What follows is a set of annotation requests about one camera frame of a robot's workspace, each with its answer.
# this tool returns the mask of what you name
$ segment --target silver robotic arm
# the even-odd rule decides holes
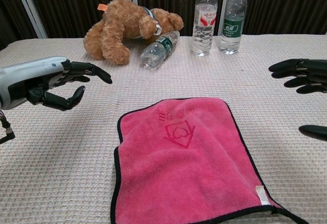
[[[72,97],[51,94],[48,90],[67,82],[89,82],[85,75],[98,76],[111,84],[111,76],[91,63],[71,62],[66,57],[54,56],[27,63],[0,68],[0,109],[10,110],[27,101],[61,111],[69,110],[81,101],[85,86],[80,86]],[[4,113],[0,110],[0,121],[7,136],[0,144],[15,138]]]

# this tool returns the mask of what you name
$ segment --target teddy bear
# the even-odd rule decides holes
[[[160,8],[148,10],[128,0],[112,0],[102,19],[84,36],[83,44],[92,58],[125,65],[129,63],[130,50],[122,43],[123,39],[141,37],[150,44],[161,34],[180,31],[183,26],[176,13]]]

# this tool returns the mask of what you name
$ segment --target water bottle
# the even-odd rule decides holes
[[[216,23],[218,0],[196,0],[193,24],[192,52],[209,55]]]
[[[141,61],[148,69],[155,69],[172,53],[177,44],[179,31],[163,33],[148,45],[141,54]]]
[[[243,32],[247,0],[228,0],[224,17],[220,50],[225,54],[238,52]]]

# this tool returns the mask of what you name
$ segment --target white tablecloth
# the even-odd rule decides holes
[[[1,66],[63,55],[100,66],[113,84],[91,77],[81,103],[66,112],[30,103],[5,111],[16,138],[0,146],[0,223],[109,223],[119,117],[186,97],[226,101],[271,196],[309,223],[327,223],[327,142],[298,131],[327,126],[327,95],[297,94],[283,86],[290,78],[273,79],[268,71],[289,58],[327,59],[327,35],[244,35],[231,56],[219,51],[215,37],[206,58],[192,55],[190,43],[180,37],[155,71],[140,65],[145,46],[137,40],[127,42],[126,66],[92,60],[82,39],[29,39],[2,50]],[[68,98],[80,85],[51,92]],[[226,223],[293,222],[258,213]]]

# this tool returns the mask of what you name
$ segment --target pink towel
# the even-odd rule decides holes
[[[271,211],[272,199],[228,105],[218,98],[160,101],[118,122],[111,222],[218,223]]]

